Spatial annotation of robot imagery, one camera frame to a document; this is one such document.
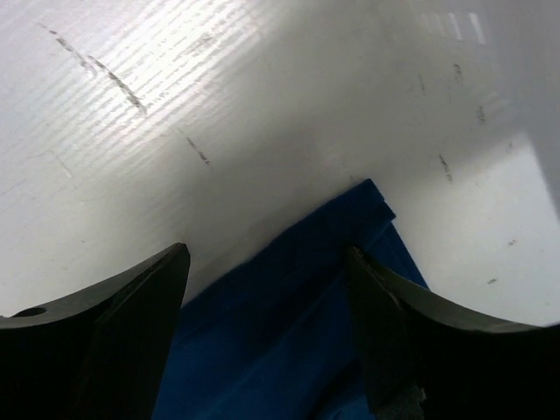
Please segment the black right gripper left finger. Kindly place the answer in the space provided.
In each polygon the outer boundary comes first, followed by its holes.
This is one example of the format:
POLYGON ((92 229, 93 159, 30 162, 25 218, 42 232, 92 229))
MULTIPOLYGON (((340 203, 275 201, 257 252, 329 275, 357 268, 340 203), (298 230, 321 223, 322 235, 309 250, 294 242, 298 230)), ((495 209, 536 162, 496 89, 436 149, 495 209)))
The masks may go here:
POLYGON ((1 319, 3 419, 149 419, 189 272, 176 243, 1 319))

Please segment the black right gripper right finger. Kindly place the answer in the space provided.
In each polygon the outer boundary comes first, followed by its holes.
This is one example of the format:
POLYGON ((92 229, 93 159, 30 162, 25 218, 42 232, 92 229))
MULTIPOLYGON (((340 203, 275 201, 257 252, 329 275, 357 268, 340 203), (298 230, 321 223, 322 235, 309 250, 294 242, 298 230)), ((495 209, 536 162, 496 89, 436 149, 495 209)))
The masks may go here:
POLYGON ((489 316, 345 254, 346 295, 378 419, 556 419, 559 328, 489 316))

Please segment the blue t shirt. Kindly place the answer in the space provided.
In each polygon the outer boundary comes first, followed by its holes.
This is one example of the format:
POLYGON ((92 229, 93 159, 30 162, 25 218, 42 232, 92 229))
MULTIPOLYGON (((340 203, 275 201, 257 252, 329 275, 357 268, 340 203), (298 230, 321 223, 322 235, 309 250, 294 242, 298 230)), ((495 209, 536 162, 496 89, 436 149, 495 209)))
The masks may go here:
POLYGON ((328 201, 186 304, 156 419, 368 419, 343 255, 424 279, 370 180, 328 201))

